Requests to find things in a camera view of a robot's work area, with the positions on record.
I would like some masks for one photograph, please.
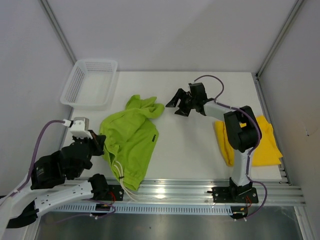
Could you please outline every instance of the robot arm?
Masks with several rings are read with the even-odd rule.
[[[53,187],[64,184],[65,180],[80,177],[84,169],[92,167],[91,157],[104,154],[105,135],[96,135],[88,130],[89,120],[77,117],[73,121],[65,120],[64,125],[70,128],[74,142],[51,155],[41,157],[34,163],[31,178],[19,191],[24,180],[0,199],[4,202],[12,197],[11,216],[7,228],[21,228],[33,223],[37,217],[67,203],[84,200],[104,199],[109,192],[106,178],[95,174],[77,186],[49,192]]]
[[[221,106],[213,98],[207,98],[205,87],[202,83],[189,83],[190,91],[179,89],[173,99],[166,105],[174,108],[178,104],[177,115],[188,117],[191,109],[198,113],[214,117],[225,122],[228,141],[234,149],[234,167],[229,179],[229,187],[214,187],[212,189],[215,203],[246,203],[246,196],[250,196],[252,203],[258,203],[257,191],[252,187],[253,183],[247,177],[251,170],[251,158],[248,154],[258,141],[258,133],[249,116],[258,126],[257,120],[249,106],[241,107],[241,111],[232,111]]]

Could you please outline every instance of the black mounting bracket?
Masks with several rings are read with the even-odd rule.
[[[92,186],[93,200],[112,201],[110,193],[113,193],[117,201],[123,201],[124,190],[121,185],[108,185],[104,175],[97,173],[90,177],[88,182]]]
[[[252,182],[244,186],[237,186],[229,179],[229,186],[214,186],[212,191],[207,191],[212,194],[213,202],[219,204],[247,204],[248,199],[252,204],[259,203],[257,190],[252,187]]]
[[[233,219],[243,219],[248,216],[248,208],[243,206],[231,206],[231,212],[230,217]]]

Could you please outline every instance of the yellow cloth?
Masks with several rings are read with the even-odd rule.
[[[270,166],[281,164],[279,158],[282,158],[282,154],[277,148],[276,140],[274,137],[274,129],[270,123],[266,120],[265,116],[258,116],[256,118],[258,125],[262,132],[262,138],[259,146],[253,153],[253,166]],[[228,142],[226,125],[224,121],[216,121],[214,123],[215,133],[218,140],[218,144],[228,166],[233,166],[235,163],[234,149]]]

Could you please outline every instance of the purple cable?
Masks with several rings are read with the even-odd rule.
[[[55,222],[50,223],[50,224],[51,224],[51,225],[60,224],[60,223],[63,223],[63,222],[65,222],[65,221],[68,221],[68,220],[70,220],[70,219],[77,218],[77,217],[81,217],[81,216],[93,217],[93,218],[95,218],[95,219],[103,219],[103,218],[105,218],[105,217],[107,217],[107,216],[110,216],[110,215],[112,215],[112,214],[114,214],[114,213],[116,212],[116,207],[113,206],[112,204],[108,204],[108,203],[105,203],[105,202],[103,202],[103,201],[98,201],[98,200],[93,200],[93,199],[86,199],[86,201],[90,201],[90,202],[94,202],[94,203],[98,203],[98,204],[107,205],[107,206],[111,207],[111,208],[113,209],[113,211],[112,211],[112,212],[108,212],[108,213],[106,213],[106,214],[104,214],[104,215],[102,215],[102,216],[94,216],[94,215],[92,215],[92,213],[90,213],[90,214],[87,214],[87,213],[79,213],[79,214],[77,214],[77,215],[69,216],[69,217],[63,218],[63,219],[61,219],[61,220],[59,220],[59,221],[55,221]]]
[[[202,79],[202,78],[204,78],[204,77],[210,77],[210,78],[217,79],[217,80],[221,83],[221,85],[222,85],[222,90],[221,90],[221,92],[219,92],[219,94],[218,94],[217,96],[215,96],[215,98],[214,98],[214,99],[217,99],[217,98],[224,92],[224,90],[225,90],[225,85],[224,85],[224,83],[223,83],[218,77],[213,76],[213,75],[202,75],[202,76],[198,77],[196,80],[194,80],[194,82],[196,82],[196,81],[198,81],[199,79]]]
[[[251,213],[250,215],[246,216],[246,218],[249,218],[249,217],[252,217],[253,215],[255,215],[258,211],[260,211],[260,209],[265,205],[266,201],[267,201],[267,197],[268,197],[268,190],[267,190],[267,187],[266,185],[261,182],[261,181],[255,181],[255,180],[252,180],[250,177],[249,177],[249,168],[250,168],[250,155],[251,153],[258,147],[259,143],[260,143],[260,140],[261,140],[261,134],[260,134],[260,131],[259,131],[259,128],[258,128],[258,125],[256,124],[256,122],[252,119],[252,117],[250,117],[245,111],[241,110],[240,108],[237,108],[237,107],[233,107],[233,106],[228,106],[228,105],[225,105],[223,103],[220,103],[220,102],[217,102],[216,99],[214,99],[214,102],[221,106],[221,107],[224,107],[224,108],[227,108],[227,109],[232,109],[232,110],[236,110],[240,113],[242,113],[243,115],[245,115],[250,122],[252,122],[256,132],[257,132],[257,135],[258,135],[258,141],[256,142],[256,145],[249,151],[248,153],[248,157],[247,157],[247,160],[246,160],[246,169],[245,169],[245,175],[246,177],[248,178],[249,181],[255,183],[255,184],[260,184],[263,188],[264,188],[264,191],[265,191],[265,195],[264,195],[264,199],[261,203],[261,205],[259,206],[259,208],[254,211],[253,213]]]
[[[38,148],[39,148],[39,145],[40,145],[40,141],[41,141],[41,138],[42,136],[44,135],[47,127],[50,125],[50,124],[53,124],[53,123],[60,123],[60,124],[64,124],[65,121],[62,121],[62,120],[51,120],[49,121],[46,125],[44,125],[44,127],[42,128],[39,136],[38,136],[38,139],[36,140],[36,143],[35,143],[35,146],[34,146],[34,150],[33,150],[33,154],[32,154],[32,159],[31,159],[31,163],[30,163],[30,167],[29,167],[29,171],[28,171],[28,174],[27,174],[27,177],[26,177],[26,180],[25,182],[17,188],[17,191],[20,191],[21,189],[23,189],[27,183],[29,182],[30,178],[31,178],[31,174],[32,174],[32,171],[34,169],[34,164],[36,162],[36,156],[37,156],[37,152],[38,152]],[[17,191],[14,191],[13,193],[10,194],[9,197],[13,197],[14,195],[16,195]]]

